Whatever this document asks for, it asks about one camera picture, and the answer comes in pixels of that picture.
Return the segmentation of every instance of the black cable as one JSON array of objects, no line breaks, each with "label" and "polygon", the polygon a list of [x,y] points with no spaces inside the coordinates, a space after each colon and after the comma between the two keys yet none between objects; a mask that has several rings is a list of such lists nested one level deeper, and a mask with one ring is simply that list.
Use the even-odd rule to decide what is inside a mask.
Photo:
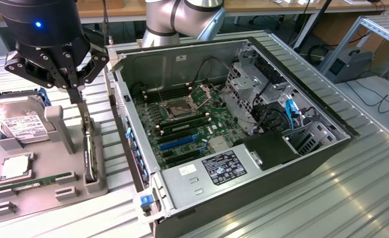
[{"label": "black cable", "polygon": [[270,80],[267,80],[262,90],[259,91],[259,93],[254,96],[253,101],[251,101],[251,107],[254,106],[254,101],[259,98],[259,96],[262,95],[262,93],[265,92],[265,90],[267,89],[269,85],[270,85]]},{"label": "black cable", "polygon": [[110,30],[109,30],[109,17],[107,17],[107,11],[106,11],[106,1],[102,0],[102,33],[103,33],[103,44],[107,45],[107,39],[106,35],[110,36]]},{"label": "black cable", "polygon": [[[363,37],[366,37],[367,34],[365,34],[363,36],[361,36],[358,39],[353,40],[353,41],[349,41],[347,44],[353,43],[353,42],[357,42],[358,40],[361,40]],[[321,63],[321,60],[314,60],[311,59],[311,55],[315,55],[317,53],[313,53],[314,50],[317,49],[321,49],[322,50],[322,56],[325,57],[326,56],[326,53],[329,52],[329,49],[327,47],[334,47],[334,46],[338,46],[337,45],[326,45],[326,44],[319,44],[319,45],[314,45],[309,48],[307,50],[307,54],[306,54],[306,60],[309,61],[309,63],[311,65],[318,65]]]},{"label": "black cable", "polygon": [[198,73],[199,73],[199,70],[201,70],[202,65],[203,65],[205,62],[209,61],[210,59],[214,59],[215,61],[218,61],[218,62],[223,65],[223,67],[227,69],[227,71],[229,71],[229,67],[226,66],[225,62],[223,62],[222,60],[219,60],[217,57],[214,57],[214,56],[209,56],[207,58],[205,58],[205,59],[202,60],[202,62],[201,62],[201,64],[199,64],[198,70],[197,70],[197,72],[195,72],[195,76],[194,76],[193,81],[191,81],[191,85],[194,85],[194,82],[197,81]]},{"label": "black cable", "polygon": [[377,93],[373,89],[365,87],[365,86],[363,86],[357,80],[354,80],[354,82],[357,82],[357,84],[358,84],[361,87],[363,87],[365,89],[367,89],[369,91],[371,91],[373,93],[375,93],[375,94],[381,97],[381,100],[379,100],[375,104],[367,104],[367,103],[363,101],[362,97],[358,95],[358,93],[353,90],[353,88],[351,88],[351,86],[347,84],[347,82],[345,82],[346,85],[349,86],[349,88],[351,89],[353,93],[358,96],[358,98],[359,98],[361,101],[363,102],[363,104],[365,104],[366,106],[370,106],[370,107],[378,105],[378,107],[377,107],[377,112],[378,112],[379,114],[387,113],[387,112],[389,112],[389,109],[385,110],[385,111],[381,111],[379,107],[381,107],[381,104],[382,104],[383,101],[386,101],[386,102],[389,103],[389,100],[386,99],[386,97],[387,97],[389,95],[381,96],[379,93]]},{"label": "black cable", "polygon": [[282,118],[285,119],[285,122],[286,122],[287,126],[290,126],[289,117],[287,117],[287,115],[285,113],[282,113],[279,110],[277,110],[274,108],[269,108],[269,111],[273,111],[273,112],[278,113],[282,116]]},{"label": "black cable", "polygon": [[385,5],[385,3],[383,3],[381,0],[378,0],[378,2],[381,3],[381,5],[382,5],[382,7],[383,7],[382,11],[385,11],[385,10],[386,10],[386,5]]},{"label": "black cable", "polygon": [[[307,3],[306,3],[306,6],[305,6],[305,9],[302,10],[302,14],[301,14],[301,16],[305,16],[305,12],[306,12],[306,9],[307,9],[307,6],[309,6],[309,2],[310,2],[310,0],[307,0]],[[289,40],[287,40],[287,45],[290,45],[290,40],[291,40],[291,36],[293,36],[293,34],[294,34],[294,32],[295,32],[295,25],[294,25],[294,27],[293,27],[293,31],[291,31],[291,34],[290,34],[290,37],[289,37]]]}]

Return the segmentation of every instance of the sticker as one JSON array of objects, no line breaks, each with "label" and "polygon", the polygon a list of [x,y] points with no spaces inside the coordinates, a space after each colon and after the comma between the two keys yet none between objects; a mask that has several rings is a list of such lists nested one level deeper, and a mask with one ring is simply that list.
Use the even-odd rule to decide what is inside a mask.
[{"label": "sticker", "polygon": [[247,173],[231,150],[201,162],[214,185],[221,185]]},{"label": "sticker", "polygon": [[47,135],[38,115],[6,118],[2,120],[2,123],[18,140],[31,139]]},{"label": "sticker", "polygon": [[183,61],[183,60],[186,60],[186,58],[187,58],[187,56],[177,56],[175,57],[175,61],[178,62],[178,61]]},{"label": "sticker", "polygon": [[171,131],[175,131],[175,130],[181,130],[181,129],[185,129],[187,128],[190,125],[183,125],[183,126],[179,126],[177,128],[173,128]]},{"label": "sticker", "polygon": [[183,166],[179,168],[179,174],[181,176],[187,175],[190,173],[195,172],[195,167],[193,164]]}]

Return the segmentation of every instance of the hard drive label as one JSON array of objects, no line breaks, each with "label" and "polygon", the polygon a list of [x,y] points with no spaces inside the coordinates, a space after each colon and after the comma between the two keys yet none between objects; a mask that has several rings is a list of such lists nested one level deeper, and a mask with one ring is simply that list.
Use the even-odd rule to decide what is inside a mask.
[{"label": "hard drive label", "polygon": [[38,115],[5,118],[2,123],[18,140],[31,139],[47,135]]},{"label": "hard drive label", "polygon": [[201,162],[214,185],[221,185],[247,173],[231,150]]}]

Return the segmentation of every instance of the white label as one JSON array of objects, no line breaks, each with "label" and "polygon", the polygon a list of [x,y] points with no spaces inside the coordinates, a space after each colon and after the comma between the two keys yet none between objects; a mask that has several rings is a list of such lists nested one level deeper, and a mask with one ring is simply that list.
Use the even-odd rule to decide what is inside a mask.
[{"label": "white label", "polygon": [[195,167],[193,164],[183,166],[182,168],[179,168],[179,174],[181,176],[187,175],[190,173],[195,172]]},{"label": "white label", "polygon": [[2,122],[18,140],[31,139],[47,135],[38,115],[6,118]]},{"label": "white label", "polygon": [[190,125],[183,125],[183,126],[179,126],[179,127],[174,128],[174,129],[171,129],[171,131],[175,131],[175,130],[185,129],[185,128],[187,128],[189,126],[190,126]]},{"label": "white label", "polygon": [[187,56],[177,56],[175,57],[175,61],[178,62],[178,61],[183,61],[183,60],[186,60],[186,58],[187,58]]}]

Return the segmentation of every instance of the pcie slot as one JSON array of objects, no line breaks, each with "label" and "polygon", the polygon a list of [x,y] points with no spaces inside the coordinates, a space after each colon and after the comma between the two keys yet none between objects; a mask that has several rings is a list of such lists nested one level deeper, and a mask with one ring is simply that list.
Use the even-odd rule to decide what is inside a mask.
[{"label": "pcie slot", "polygon": [[171,141],[171,140],[179,139],[179,138],[182,138],[182,137],[186,137],[186,136],[189,136],[190,134],[191,134],[190,132],[187,132],[187,131],[182,131],[182,132],[179,132],[179,133],[175,133],[175,134],[173,134],[173,135],[169,135],[169,136],[165,136],[165,137],[159,138],[159,139],[157,140],[157,143],[158,143],[158,144],[162,144],[162,143],[165,143],[165,142],[167,142],[167,141]]},{"label": "pcie slot", "polygon": [[194,159],[201,153],[201,149],[195,149],[190,152],[186,152],[182,155],[177,155],[174,157],[170,157],[165,160],[166,164],[179,164],[182,162],[187,162],[187,160]]},{"label": "pcie slot", "polygon": [[181,145],[185,145],[185,144],[189,144],[189,143],[194,142],[195,139],[197,139],[198,134],[199,134],[199,132],[195,135],[191,135],[189,138],[185,138],[185,139],[177,140],[174,142],[170,142],[170,143],[167,143],[165,145],[161,145],[159,146],[159,151],[171,149],[171,148],[174,148],[177,146],[181,146]]}]

